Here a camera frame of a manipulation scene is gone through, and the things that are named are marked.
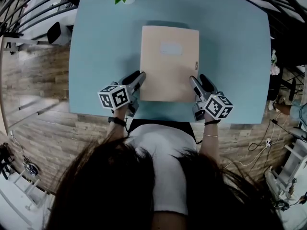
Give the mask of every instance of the hand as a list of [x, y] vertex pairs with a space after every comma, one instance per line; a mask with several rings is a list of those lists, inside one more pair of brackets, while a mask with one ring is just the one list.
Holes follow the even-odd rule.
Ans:
[[125, 120], [127, 109], [128, 109], [128, 104], [120, 107], [119, 109], [114, 110], [113, 117], [117, 117], [121, 120]]
[[210, 122], [215, 120], [210, 114], [208, 114], [207, 112], [205, 113], [205, 122]]

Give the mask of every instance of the beige notebook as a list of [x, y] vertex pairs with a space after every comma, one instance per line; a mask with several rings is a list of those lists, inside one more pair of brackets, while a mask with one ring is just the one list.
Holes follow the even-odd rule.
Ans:
[[198, 61], [199, 31], [143, 26], [141, 72], [146, 73], [146, 79], [141, 100], [194, 102], [189, 77], [197, 78]]

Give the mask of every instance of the table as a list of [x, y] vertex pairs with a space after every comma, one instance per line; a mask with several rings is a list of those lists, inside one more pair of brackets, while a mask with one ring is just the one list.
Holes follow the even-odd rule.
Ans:
[[[200, 31], [199, 74], [235, 106], [226, 123], [260, 123], [268, 93], [271, 43], [265, 12], [245, 0], [81, 0], [71, 41], [70, 109], [110, 116], [97, 92], [140, 69], [143, 25]], [[139, 100], [135, 118], [194, 122], [193, 103]]]

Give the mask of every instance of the wooden floor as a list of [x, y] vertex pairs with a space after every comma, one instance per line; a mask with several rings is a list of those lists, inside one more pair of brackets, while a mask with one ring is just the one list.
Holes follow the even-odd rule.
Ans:
[[[3, 57], [2, 91], [9, 124], [43, 109], [32, 122], [16, 128], [14, 136], [23, 146], [25, 156], [39, 167], [41, 179], [39, 186], [52, 193], [55, 192], [59, 178], [69, 163], [90, 141], [103, 140], [108, 126], [105, 117], [69, 112], [69, 51], [69, 46], [55, 48], [32, 46], [13, 56], [9, 52], [4, 52]], [[10, 113], [18, 106], [26, 108], [17, 113]], [[268, 112], [265, 108], [260, 125], [220, 124], [222, 164], [229, 164], [229, 159], [241, 161], [243, 164], [252, 162], [263, 147], [248, 151], [248, 146], [253, 142], [257, 144], [261, 142], [269, 119], [276, 118], [277, 115], [277, 112]], [[283, 114], [279, 115], [278, 121], [280, 124], [285, 122], [285, 129], [297, 125]], [[193, 123], [192, 127], [196, 140], [201, 140], [203, 124]], [[270, 125], [265, 139], [270, 138], [272, 132], [273, 124]], [[275, 127], [273, 142], [277, 141], [279, 134], [280, 138], [272, 146], [268, 161], [266, 162], [268, 150], [265, 150], [251, 171], [251, 176], [256, 180], [262, 178], [264, 169], [269, 165], [276, 167], [282, 164], [286, 153], [283, 146], [290, 142], [291, 136], [284, 131], [280, 133], [280, 128]], [[21, 171], [23, 169], [21, 148], [7, 136], [1, 135], [0, 141], [9, 142], [16, 159], [14, 165], [18, 171]], [[253, 164], [246, 167], [238, 166], [249, 172]]]

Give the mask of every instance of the black chair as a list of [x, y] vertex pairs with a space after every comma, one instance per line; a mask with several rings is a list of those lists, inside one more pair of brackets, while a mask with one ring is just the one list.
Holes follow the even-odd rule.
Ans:
[[0, 174], [2, 173], [4, 178], [8, 180], [8, 176], [6, 172], [9, 172], [8, 165], [11, 165], [11, 163], [14, 160], [11, 159], [9, 147], [7, 143], [3, 143], [0, 145]]

